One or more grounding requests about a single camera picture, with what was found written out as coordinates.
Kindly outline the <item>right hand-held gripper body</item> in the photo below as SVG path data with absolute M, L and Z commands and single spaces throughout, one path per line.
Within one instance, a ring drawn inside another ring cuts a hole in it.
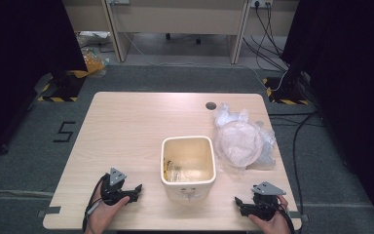
M 255 205 L 252 213 L 266 221 L 273 218 L 279 207 L 278 196 L 286 194 L 284 190 L 267 181 L 254 185 L 251 191 L 253 192 L 252 200 Z

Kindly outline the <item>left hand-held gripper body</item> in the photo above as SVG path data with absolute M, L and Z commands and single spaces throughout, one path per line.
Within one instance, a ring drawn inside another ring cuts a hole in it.
M 100 194 L 102 201 L 106 205 L 113 206 L 122 198 L 131 195 L 129 191 L 122 190 L 126 177 L 124 173 L 115 168 L 111 168 L 110 173 L 104 175 Z

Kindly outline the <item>cream square plastic bin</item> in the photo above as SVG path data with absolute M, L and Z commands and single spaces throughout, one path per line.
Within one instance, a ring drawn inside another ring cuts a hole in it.
M 207 136 L 166 138 L 162 143 L 160 171 L 171 200 L 203 200 L 216 180 L 211 139 Z

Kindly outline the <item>stack of translucent disposable plates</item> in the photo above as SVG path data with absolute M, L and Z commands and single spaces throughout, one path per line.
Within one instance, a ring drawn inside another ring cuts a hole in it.
M 253 124 L 233 121 L 217 133 L 216 152 L 230 166 L 245 168 L 261 155 L 263 139 L 261 129 Z

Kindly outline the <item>clear plastic bag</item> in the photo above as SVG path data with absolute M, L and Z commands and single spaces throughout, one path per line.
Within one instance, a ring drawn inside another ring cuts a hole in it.
M 245 168 L 236 168 L 228 165 L 223 160 L 221 160 L 216 152 L 216 137 L 218 131 L 226 124 L 233 121 L 242 121 L 248 124 L 253 124 L 261 129 L 261 136 L 263 139 L 262 151 L 260 157 L 252 164 Z M 275 132 L 265 128 L 264 123 L 261 121 L 251 122 L 249 120 L 249 112 L 243 109 L 240 112 L 232 112 L 228 104 L 222 103 L 218 106 L 214 112 L 214 125 L 215 125 L 215 135 L 213 140 L 214 152 L 216 155 L 218 167 L 220 170 L 230 173 L 230 174 L 241 174 L 246 169 L 269 171 L 276 165 L 276 159 L 273 155 L 274 147 L 276 144 Z

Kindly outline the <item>person's right hand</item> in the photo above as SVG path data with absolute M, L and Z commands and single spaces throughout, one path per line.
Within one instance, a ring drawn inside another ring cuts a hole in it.
M 291 234 L 291 228 L 288 226 L 286 218 L 283 216 L 284 211 L 287 209 L 288 202 L 282 195 L 278 195 L 277 198 L 280 201 L 279 209 L 269 221 L 260 219 L 253 214 L 250 214 L 248 218 L 257 225 L 264 234 Z

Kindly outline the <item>person's left hand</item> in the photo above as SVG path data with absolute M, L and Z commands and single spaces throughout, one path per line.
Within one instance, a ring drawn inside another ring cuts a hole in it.
M 130 198 L 126 196 L 113 206 L 105 205 L 101 199 L 100 188 L 101 185 L 97 187 L 93 195 L 93 201 L 99 200 L 99 204 L 89 215 L 84 234 L 102 234 L 110 226 L 110 223 L 119 210 L 130 200 Z

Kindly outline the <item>grey tape piece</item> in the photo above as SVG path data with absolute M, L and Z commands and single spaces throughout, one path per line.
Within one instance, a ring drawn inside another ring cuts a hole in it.
M 38 217 L 45 217 L 46 215 L 58 214 L 60 212 L 60 206 L 57 207 L 47 207 L 45 210 L 39 211 L 37 213 Z
M 289 212 L 291 218 L 299 218 L 302 222 L 309 221 L 309 216 L 307 214 L 300 214 L 299 212 Z

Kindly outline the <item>black stand base hazard tape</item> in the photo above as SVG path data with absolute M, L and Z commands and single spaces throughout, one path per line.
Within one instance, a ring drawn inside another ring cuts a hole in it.
M 272 103 L 308 104 L 298 83 L 286 83 L 280 77 L 266 77 L 262 82 L 266 88 L 267 97 Z
M 38 96 L 39 101 L 72 102 L 85 83 L 85 78 L 77 78 L 73 73 L 66 72 L 62 78 L 51 77 Z

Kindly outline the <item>yellow plastic bag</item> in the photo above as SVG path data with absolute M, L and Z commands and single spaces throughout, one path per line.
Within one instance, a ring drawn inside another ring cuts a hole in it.
M 95 53 L 91 51 L 86 51 L 83 53 L 83 58 L 85 61 L 85 70 L 73 70 L 72 73 L 77 78 L 84 78 L 88 75 L 95 74 L 102 71 L 108 64 L 108 61 L 99 58 Z

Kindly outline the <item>black curtain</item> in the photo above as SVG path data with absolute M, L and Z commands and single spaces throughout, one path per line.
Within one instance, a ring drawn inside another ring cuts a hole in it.
M 299 0 L 281 57 L 310 75 L 374 206 L 374 0 Z
M 85 68 L 62 0 L 0 0 L 0 138 L 43 75 Z

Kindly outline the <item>pile of clear plastic bags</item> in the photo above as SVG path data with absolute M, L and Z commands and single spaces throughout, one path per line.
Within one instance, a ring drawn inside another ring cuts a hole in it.
M 102 46 L 111 42 L 110 33 L 105 31 L 79 31 L 76 39 L 81 48 Z

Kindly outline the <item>beige desk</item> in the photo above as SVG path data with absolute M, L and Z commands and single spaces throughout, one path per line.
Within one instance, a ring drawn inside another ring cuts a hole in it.
M 107 31 L 119 62 L 127 58 L 134 33 L 225 35 L 230 61 L 240 57 L 246 35 L 263 35 L 258 19 L 273 34 L 288 34 L 299 0 L 273 0 L 254 10 L 250 0 L 62 0 L 76 31 Z

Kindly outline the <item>white wall outlet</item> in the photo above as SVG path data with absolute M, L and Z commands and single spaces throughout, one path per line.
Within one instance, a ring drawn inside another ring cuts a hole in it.
M 252 8 L 269 9 L 273 6 L 273 0 L 250 0 Z

